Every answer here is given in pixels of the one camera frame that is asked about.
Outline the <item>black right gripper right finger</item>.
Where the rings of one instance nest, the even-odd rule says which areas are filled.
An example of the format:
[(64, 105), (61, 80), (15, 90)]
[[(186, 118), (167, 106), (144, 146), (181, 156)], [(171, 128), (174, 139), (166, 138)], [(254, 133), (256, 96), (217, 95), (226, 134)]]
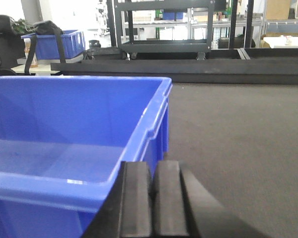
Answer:
[(153, 227), (158, 238), (264, 238), (228, 211), (178, 161), (159, 161), (154, 175)]

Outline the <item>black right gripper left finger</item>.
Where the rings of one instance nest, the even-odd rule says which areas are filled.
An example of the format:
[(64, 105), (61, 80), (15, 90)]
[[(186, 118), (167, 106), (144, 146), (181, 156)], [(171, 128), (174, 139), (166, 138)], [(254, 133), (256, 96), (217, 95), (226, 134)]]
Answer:
[(149, 238), (151, 176), (146, 162), (122, 162), (118, 176), (83, 238)]

